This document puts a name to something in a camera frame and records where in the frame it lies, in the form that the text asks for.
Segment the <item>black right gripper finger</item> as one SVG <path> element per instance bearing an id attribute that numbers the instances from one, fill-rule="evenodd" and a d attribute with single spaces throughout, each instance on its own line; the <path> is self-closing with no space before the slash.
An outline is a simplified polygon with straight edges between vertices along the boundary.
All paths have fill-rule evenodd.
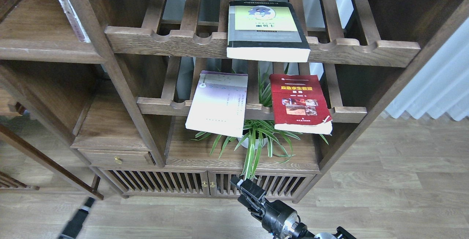
<path id="1" fill-rule="evenodd" d="M 248 210 L 265 210 L 266 191 L 251 180 L 243 180 L 237 176 L 230 179 L 232 185 L 237 187 L 241 193 L 237 199 Z"/>

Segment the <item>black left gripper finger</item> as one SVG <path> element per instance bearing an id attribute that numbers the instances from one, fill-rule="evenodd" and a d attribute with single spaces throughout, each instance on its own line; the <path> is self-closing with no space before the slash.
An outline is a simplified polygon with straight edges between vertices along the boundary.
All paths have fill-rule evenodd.
<path id="1" fill-rule="evenodd" d="M 86 200 L 86 202 L 75 212 L 72 219 L 67 222 L 62 232 L 59 234 L 58 239 L 77 238 L 94 202 L 95 199 L 92 197 L 89 197 Z"/>

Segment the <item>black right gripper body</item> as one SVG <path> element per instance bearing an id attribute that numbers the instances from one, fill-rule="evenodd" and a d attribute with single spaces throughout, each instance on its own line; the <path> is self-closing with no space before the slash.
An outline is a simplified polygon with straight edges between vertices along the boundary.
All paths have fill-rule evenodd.
<path id="1" fill-rule="evenodd" d="M 238 198 L 255 219 L 261 222 L 262 227 L 274 238 L 296 239 L 295 229 L 298 227 L 298 213 L 280 200 L 269 202 L 265 200 L 263 204 L 260 202 L 250 201 L 245 195 Z"/>

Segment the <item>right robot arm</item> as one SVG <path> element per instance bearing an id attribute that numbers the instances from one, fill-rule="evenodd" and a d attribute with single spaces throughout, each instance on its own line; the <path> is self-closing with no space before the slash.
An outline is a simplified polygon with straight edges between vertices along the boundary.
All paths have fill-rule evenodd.
<path id="1" fill-rule="evenodd" d="M 241 202 L 251 215 L 261 222 L 275 239 L 353 239 L 354 236 L 339 226 L 337 232 L 313 234 L 306 224 L 300 221 L 298 213 L 280 200 L 270 202 L 265 198 L 266 191 L 251 180 L 231 177 L 231 184 L 240 190 Z"/>

